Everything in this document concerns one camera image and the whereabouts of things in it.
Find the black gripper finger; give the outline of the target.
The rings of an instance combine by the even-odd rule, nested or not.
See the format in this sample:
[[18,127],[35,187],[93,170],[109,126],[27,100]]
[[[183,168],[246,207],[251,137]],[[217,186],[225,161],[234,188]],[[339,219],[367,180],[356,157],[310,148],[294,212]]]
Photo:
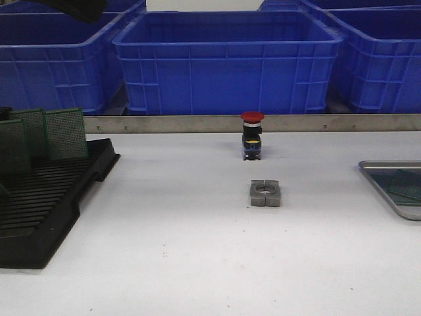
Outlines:
[[107,0],[33,0],[32,3],[54,8],[86,23],[97,22],[108,5]]

